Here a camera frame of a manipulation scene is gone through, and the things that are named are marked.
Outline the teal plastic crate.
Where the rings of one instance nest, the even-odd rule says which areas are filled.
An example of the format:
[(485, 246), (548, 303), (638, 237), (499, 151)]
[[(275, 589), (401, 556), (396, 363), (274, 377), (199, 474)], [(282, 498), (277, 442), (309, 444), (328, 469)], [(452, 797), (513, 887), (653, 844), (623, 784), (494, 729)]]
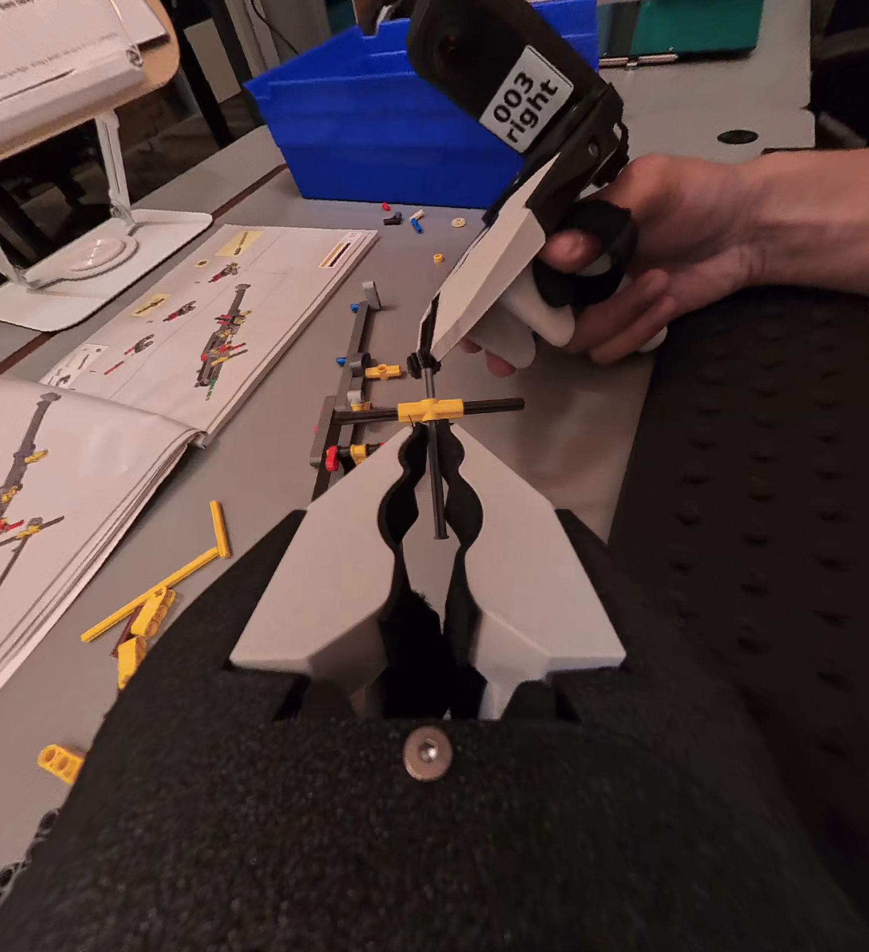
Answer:
[(758, 43), (762, 1), (634, 1), (597, 4), (601, 61), (621, 65), (730, 58)]

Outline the open instruction booklet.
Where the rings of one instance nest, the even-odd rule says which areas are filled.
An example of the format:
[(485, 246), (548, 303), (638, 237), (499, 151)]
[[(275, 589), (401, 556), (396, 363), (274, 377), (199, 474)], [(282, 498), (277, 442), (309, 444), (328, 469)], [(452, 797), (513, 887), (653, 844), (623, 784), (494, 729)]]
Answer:
[(39, 382), (0, 376), (0, 688), (376, 237), (224, 226)]

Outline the long grey beam assembly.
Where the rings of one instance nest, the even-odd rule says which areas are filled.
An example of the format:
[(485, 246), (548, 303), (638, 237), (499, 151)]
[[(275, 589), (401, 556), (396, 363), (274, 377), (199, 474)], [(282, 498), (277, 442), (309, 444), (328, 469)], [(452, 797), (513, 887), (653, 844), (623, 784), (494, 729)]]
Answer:
[(401, 379), (405, 367), (399, 363), (378, 363), (368, 350), (373, 317), (382, 309), (375, 281), (362, 284), (361, 301), (354, 306), (354, 325), (345, 355), (335, 363), (340, 368), (340, 382), (335, 393), (322, 404), (314, 428), (310, 465), (317, 471), (311, 493), (314, 501), (330, 486), (335, 474), (345, 474), (363, 462), (370, 451), (352, 449), (358, 431), (372, 409), (367, 387), (372, 383)]

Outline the yellow short toy beam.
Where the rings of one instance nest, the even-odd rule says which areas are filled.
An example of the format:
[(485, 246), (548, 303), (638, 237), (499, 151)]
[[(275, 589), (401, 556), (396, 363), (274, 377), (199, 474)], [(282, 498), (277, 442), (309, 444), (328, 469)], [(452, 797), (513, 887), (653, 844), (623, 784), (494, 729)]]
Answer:
[(118, 692), (125, 689), (133, 675), (140, 668), (148, 651), (148, 642), (144, 636), (131, 636), (118, 645)]

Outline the black dimpled foam pad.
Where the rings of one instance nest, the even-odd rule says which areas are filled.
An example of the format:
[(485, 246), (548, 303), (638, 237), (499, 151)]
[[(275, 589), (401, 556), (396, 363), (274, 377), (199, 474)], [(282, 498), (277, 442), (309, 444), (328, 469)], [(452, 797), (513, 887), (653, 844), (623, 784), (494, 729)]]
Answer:
[(741, 292), (658, 349), (609, 545), (699, 637), (869, 923), (869, 302)]

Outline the blue storage bin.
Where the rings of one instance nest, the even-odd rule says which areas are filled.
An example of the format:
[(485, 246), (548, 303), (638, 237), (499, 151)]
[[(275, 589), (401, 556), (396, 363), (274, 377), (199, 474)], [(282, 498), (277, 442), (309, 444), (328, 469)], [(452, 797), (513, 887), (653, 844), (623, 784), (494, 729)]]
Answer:
[[(597, 71), (595, 2), (533, 7)], [(488, 208), (522, 168), (417, 75), (411, 15), (346, 30), (247, 84), (303, 197)]]

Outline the yellow angled toy beam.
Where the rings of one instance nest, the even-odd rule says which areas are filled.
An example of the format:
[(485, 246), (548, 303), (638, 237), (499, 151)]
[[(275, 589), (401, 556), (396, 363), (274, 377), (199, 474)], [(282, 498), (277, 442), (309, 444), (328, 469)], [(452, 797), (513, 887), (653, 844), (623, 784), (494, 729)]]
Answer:
[(176, 597), (175, 589), (167, 585), (160, 585), (151, 589), (131, 622), (131, 636), (144, 639), (154, 637)]

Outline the person's right hand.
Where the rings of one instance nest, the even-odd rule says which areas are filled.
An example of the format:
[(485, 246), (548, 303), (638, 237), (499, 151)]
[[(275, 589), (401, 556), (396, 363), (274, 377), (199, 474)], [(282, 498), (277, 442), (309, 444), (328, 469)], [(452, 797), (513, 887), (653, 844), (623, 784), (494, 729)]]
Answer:
[(625, 208), (638, 229), (629, 281), (575, 313), (566, 350), (594, 363), (640, 351), (676, 317), (750, 287), (761, 273), (757, 160), (720, 165), (651, 155), (587, 200)]

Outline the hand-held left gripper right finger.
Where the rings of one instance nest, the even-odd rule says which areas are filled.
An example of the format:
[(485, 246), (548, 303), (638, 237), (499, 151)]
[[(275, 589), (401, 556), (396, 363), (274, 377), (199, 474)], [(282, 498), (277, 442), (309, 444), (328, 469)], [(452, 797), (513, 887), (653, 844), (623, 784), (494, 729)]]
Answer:
[(499, 719), (515, 690), (626, 658), (553, 504), (459, 425), (442, 425), (446, 518), (459, 549), (445, 635), (452, 715)]

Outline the yellow thin T-shaped beam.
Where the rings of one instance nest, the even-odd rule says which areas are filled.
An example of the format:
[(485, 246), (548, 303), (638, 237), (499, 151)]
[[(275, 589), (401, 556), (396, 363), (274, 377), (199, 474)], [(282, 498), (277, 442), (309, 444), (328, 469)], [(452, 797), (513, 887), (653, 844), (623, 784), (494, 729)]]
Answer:
[(128, 619), (135, 610), (143, 607), (144, 603), (147, 601), (152, 601), (158, 592), (162, 593), (165, 590), (174, 589), (180, 582), (186, 580), (196, 572), (200, 571), (204, 566), (209, 565), (217, 559), (231, 558), (232, 549), (230, 546), (228, 530), (226, 527), (222, 506), (219, 502), (212, 501), (210, 503), (210, 508), (214, 528), (214, 547), (203, 552), (201, 555), (190, 561), (190, 563), (182, 566), (170, 576), (150, 587), (144, 593), (119, 608), (110, 616), (86, 630), (80, 636), (80, 639), (84, 644), (88, 644), (119, 623), (126, 621), (126, 619)]

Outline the yellow stubby holed beam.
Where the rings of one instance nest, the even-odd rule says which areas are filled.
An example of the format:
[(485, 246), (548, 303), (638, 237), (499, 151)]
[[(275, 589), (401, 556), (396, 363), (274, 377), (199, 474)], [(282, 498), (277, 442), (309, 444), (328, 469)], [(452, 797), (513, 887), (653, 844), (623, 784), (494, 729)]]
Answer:
[(73, 786), (86, 759), (86, 751), (65, 744), (48, 744), (36, 757), (36, 765), (63, 783)]

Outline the yellow connector with black axles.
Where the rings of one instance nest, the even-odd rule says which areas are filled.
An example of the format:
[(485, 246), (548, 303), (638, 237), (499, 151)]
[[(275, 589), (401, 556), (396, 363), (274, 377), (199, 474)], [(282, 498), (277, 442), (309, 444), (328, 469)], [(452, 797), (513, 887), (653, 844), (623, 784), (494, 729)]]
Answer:
[(329, 422), (345, 426), (349, 424), (398, 421), (411, 425), (423, 424), (427, 427), (427, 453), (431, 473), (430, 480), (435, 525), (434, 537), (437, 540), (446, 540), (448, 538), (448, 524), (445, 511), (446, 470), (442, 466), (441, 451), (438, 447), (439, 425), (441, 422), (451, 422), (465, 415), (523, 411), (525, 401), (519, 397), (474, 401), (440, 399), (435, 396), (433, 371), (428, 367), (424, 368), (422, 378), (427, 394), (423, 400), (403, 402), (393, 409), (332, 410), (329, 416)]

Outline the pile of small toy pins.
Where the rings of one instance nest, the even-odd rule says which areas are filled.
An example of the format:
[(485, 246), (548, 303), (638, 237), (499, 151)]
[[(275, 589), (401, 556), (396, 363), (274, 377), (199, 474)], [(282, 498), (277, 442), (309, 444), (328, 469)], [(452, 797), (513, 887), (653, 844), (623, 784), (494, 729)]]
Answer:
[(468, 209), (383, 203), (382, 232), (420, 260), (442, 270), (454, 263), (472, 240), (474, 212)]

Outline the wooden board book stand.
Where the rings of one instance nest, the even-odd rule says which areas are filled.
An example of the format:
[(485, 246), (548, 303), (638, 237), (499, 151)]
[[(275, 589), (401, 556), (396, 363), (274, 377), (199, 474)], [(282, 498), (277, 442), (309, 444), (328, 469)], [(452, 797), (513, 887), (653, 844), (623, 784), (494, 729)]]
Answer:
[(92, 316), (204, 232), (204, 212), (131, 209), (117, 108), (166, 86), (179, 68), (179, 42), (161, 2), (148, 1), (167, 39), (118, 54), (0, 101), (0, 161), (94, 121), (108, 183), (109, 217), (31, 268), (0, 244), (0, 323), (60, 331)]

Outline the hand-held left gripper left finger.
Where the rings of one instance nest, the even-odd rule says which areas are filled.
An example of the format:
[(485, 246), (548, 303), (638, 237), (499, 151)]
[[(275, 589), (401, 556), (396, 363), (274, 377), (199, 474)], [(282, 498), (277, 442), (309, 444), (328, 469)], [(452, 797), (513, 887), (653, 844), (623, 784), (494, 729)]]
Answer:
[(380, 682), (387, 714), (417, 712), (403, 541), (417, 521), (417, 430), (407, 426), (307, 507), (230, 655), (352, 695)]

